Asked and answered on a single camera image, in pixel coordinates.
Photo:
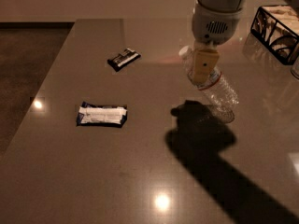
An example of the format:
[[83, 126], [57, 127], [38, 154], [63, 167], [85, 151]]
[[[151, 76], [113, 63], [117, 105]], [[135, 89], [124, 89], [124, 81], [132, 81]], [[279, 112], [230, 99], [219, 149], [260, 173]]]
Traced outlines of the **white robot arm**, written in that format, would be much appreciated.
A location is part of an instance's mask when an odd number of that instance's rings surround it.
[[217, 46], [235, 33], [244, 0], [196, 0], [192, 15], [194, 36], [191, 78], [196, 85], [205, 84], [220, 54]]

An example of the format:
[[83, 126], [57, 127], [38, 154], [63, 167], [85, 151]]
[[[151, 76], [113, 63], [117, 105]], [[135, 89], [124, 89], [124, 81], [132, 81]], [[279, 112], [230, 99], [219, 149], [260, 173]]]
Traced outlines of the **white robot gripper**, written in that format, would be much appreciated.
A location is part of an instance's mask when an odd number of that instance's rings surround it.
[[[235, 33], [241, 13], [242, 1], [197, 0], [192, 14], [192, 33], [200, 43], [221, 45]], [[196, 49], [193, 53], [192, 81], [206, 83], [214, 70], [220, 54], [213, 49]]]

